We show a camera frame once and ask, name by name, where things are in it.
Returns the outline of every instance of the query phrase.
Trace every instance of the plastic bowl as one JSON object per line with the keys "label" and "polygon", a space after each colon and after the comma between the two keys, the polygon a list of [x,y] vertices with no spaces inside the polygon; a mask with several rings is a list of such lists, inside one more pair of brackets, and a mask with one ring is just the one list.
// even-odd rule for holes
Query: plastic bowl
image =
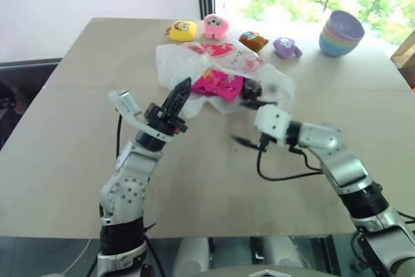
{"label": "plastic bowl", "polygon": [[320,35],[320,39],[318,41],[321,50],[328,56],[335,56],[339,57],[351,52],[356,46],[353,47],[338,47],[330,43],[324,36]]}
{"label": "plastic bowl", "polygon": [[329,28],[327,27],[327,25],[324,26],[323,31],[322,31],[328,38],[341,43],[342,45],[357,45],[360,40],[345,40],[342,38],[339,38],[338,36],[334,35],[333,32],[331,30],[329,30]]}
{"label": "plastic bowl", "polygon": [[335,36],[344,40],[359,41],[364,36],[362,23],[345,11],[333,11],[326,25]]}

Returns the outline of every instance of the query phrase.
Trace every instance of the plastic bag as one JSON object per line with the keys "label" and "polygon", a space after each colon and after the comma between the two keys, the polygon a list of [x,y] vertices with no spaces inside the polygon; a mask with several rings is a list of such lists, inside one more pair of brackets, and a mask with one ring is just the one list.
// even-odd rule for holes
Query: plastic bag
{"label": "plastic bag", "polygon": [[[254,79],[261,83],[262,101],[276,101],[286,110],[294,104],[295,82],[266,64],[256,53],[238,41],[211,45],[189,42],[180,45],[167,44],[156,47],[158,82],[168,90],[190,77],[194,84],[208,69],[215,69],[228,75]],[[196,116],[205,102],[210,102],[220,113],[242,110],[240,99],[226,102],[217,96],[192,93],[182,112],[186,118]]]}

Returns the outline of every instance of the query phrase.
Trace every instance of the purple plush toy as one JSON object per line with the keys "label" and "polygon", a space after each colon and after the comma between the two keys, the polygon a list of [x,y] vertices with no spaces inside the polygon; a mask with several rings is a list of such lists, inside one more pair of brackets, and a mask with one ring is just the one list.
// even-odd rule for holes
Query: purple plush toy
{"label": "purple plush toy", "polygon": [[291,38],[279,37],[274,41],[274,48],[282,58],[300,57],[303,54],[300,48],[296,46],[296,42]]}

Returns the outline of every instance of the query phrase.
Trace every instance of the table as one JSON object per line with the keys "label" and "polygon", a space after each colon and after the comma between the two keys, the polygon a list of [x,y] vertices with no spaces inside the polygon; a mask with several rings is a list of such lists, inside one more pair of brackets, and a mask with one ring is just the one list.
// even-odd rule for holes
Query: table
{"label": "table", "polygon": [[[171,23],[99,18],[86,26],[0,153],[0,235],[99,236],[99,191],[115,161],[117,115],[106,95],[130,90],[142,109],[164,100],[168,91],[158,86],[154,55],[157,44],[169,42],[163,33]],[[345,57],[328,58],[318,48],[321,25],[259,32],[273,39],[287,27],[303,56],[281,60],[271,44],[260,55],[296,81],[295,118],[343,129],[389,202],[415,214],[415,100],[401,75],[370,38]],[[227,39],[245,30],[231,30]],[[353,231],[323,176],[267,182],[256,175],[255,151],[230,138],[257,139],[253,120],[253,112],[220,115],[206,106],[187,133],[166,145],[145,204],[145,222],[157,221],[150,236]],[[123,126],[122,142],[135,133]],[[262,169],[280,176],[307,172],[300,156],[275,146]]]}

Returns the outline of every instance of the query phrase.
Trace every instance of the floor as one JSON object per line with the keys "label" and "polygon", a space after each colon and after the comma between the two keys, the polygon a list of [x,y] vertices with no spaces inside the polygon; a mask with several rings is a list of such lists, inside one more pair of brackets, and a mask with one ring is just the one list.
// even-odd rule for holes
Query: floor
{"label": "floor", "polygon": [[[350,269],[354,255],[350,250],[350,236],[335,236],[340,268],[343,276],[373,277],[369,270],[356,274]],[[293,239],[297,249],[310,263],[311,267],[318,269],[318,261],[308,237],[295,237]],[[7,277],[38,277],[46,274],[61,273],[78,256],[84,248],[86,240],[78,239],[38,239],[0,237],[0,276]],[[154,241],[165,266],[167,275],[172,271],[175,254],[178,250],[179,239],[159,239]],[[251,263],[249,238],[220,238],[215,240],[216,249],[213,256],[212,267],[225,267],[230,265],[246,265]],[[79,262],[66,274],[67,277],[85,276],[99,249],[99,241],[93,240],[87,252]],[[151,255],[147,263],[155,266]]]}

